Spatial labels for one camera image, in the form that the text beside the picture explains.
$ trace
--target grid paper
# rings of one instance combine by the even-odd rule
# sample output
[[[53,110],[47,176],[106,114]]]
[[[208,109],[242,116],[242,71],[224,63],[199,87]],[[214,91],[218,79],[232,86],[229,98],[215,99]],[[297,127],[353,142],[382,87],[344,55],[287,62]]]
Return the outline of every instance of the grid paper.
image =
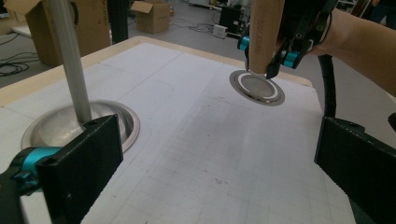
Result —
[[[314,164],[315,90],[275,78],[285,103],[258,105],[231,87],[235,70],[150,44],[84,70],[90,100],[131,107],[141,131],[83,223],[355,223]],[[1,170],[30,123],[69,95],[63,80],[0,108]],[[41,193],[22,200],[32,223],[50,223]]]

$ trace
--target gray floor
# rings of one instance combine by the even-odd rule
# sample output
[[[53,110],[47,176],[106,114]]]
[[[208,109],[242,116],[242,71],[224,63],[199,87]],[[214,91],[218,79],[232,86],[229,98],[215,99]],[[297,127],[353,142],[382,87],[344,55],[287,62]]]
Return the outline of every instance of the gray floor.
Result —
[[[190,6],[184,1],[176,0],[172,2],[172,5],[175,9],[175,16],[171,18],[171,25],[167,32],[156,35],[142,33],[136,31],[134,21],[129,20],[129,37],[144,35],[240,61],[245,60],[244,53],[236,48],[236,39],[220,39],[209,32],[196,32],[188,28],[188,26],[198,23],[213,24],[218,22],[219,13],[216,10]],[[14,35],[0,36],[0,43]],[[15,40],[0,45],[0,59],[34,50],[33,41],[30,38],[18,36]],[[387,122],[388,116],[396,112],[396,104],[370,80],[337,59],[334,59],[333,62],[338,96],[336,117],[357,122],[366,128],[368,134],[396,147],[396,133]],[[42,63],[30,63],[30,69],[23,73],[12,77],[0,77],[0,88],[47,69],[49,68]],[[323,84],[317,57],[307,55],[296,70],[285,67],[282,67],[281,70],[311,80],[323,106]]]

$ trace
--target cylindrical object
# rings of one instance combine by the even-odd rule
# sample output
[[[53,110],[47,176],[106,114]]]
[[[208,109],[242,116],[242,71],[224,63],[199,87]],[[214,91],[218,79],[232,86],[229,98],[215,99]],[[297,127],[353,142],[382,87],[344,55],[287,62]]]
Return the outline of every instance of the cylindrical object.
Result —
[[[76,31],[70,16],[67,0],[49,0],[49,12],[53,18],[55,33],[64,60],[64,71],[76,111],[77,120],[92,120],[90,102],[82,72]]]
[[[285,0],[253,0],[251,4],[249,68],[265,74],[276,49]]]

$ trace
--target human arm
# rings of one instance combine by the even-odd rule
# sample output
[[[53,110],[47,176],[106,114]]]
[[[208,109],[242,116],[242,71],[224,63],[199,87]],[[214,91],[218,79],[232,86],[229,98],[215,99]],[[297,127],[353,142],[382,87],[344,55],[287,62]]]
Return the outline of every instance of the human arm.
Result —
[[[396,31],[335,9],[327,38],[312,53],[340,59],[396,97]]]

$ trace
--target round metal plate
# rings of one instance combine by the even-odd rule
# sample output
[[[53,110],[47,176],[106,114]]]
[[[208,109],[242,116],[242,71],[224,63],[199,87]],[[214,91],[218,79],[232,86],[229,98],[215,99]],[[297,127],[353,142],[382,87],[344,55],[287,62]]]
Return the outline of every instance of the round metal plate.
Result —
[[[126,105],[111,101],[93,101],[90,102],[90,107],[92,119],[118,115],[122,152],[125,152],[139,134],[140,121],[136,113]],[[21,140],[21,148],[63,147],[83,131],[84,127],[77,122],[73,105],[57,108],[29,126]]]
[[[285,102],[285,93],[282,89],[265,76],[240,70],[231,73],[230,82],[237,92],[257,104],[281,105]]]

